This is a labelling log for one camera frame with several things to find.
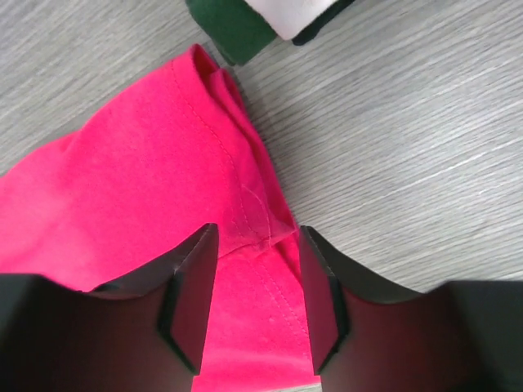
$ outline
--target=pink cloth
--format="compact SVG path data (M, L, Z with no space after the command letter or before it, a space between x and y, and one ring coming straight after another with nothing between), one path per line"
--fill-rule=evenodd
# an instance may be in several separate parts
M193 390L317 382L292 214L234 82L200 46L0 179L0 271L89 291L207 222L220 258Z

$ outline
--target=green cloth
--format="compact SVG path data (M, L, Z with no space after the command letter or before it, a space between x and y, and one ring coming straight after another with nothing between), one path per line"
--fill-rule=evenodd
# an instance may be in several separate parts
M345 8L349 7L355 0L339 0L327 8L320 16L305 27L300 33L293 38L293 44L297 47L305 45L318 35L320 30L332 19L334 19Z
M231 65L243 65L276 37L244 0L186 0L189 12Z

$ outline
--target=black plastic part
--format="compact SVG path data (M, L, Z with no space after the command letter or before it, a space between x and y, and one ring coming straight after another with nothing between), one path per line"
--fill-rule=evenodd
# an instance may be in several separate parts
M217 247L217 227L205 225L90 293L37 275L0 274L0 390L190 391Z
M300 260L324 392L523 391L522 282L450 282L416 293L309 227ZM350 325L345 336L342 325Z

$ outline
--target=white cloth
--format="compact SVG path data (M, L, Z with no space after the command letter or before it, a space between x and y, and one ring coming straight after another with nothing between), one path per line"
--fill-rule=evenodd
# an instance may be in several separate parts
M337 0L245 0L285 40L293 39Z

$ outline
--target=folded garment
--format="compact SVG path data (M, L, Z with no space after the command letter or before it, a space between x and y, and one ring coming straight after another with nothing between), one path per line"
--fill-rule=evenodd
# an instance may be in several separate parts
M296 227L231 77L199 46L0 179L0 272L89 291L218 223L195 391L312 375Z
M334 19L345 8L349 7L355 0L338 0L332 6L327 8L320 16L305 27L296 37L293 38L293 44L297 47L305 45L314 39L320 30L332 19Z
M186 0L189 12L230 65L244 65L276 33L244 0Z
M245 0L285 40L293 39L336 0Z

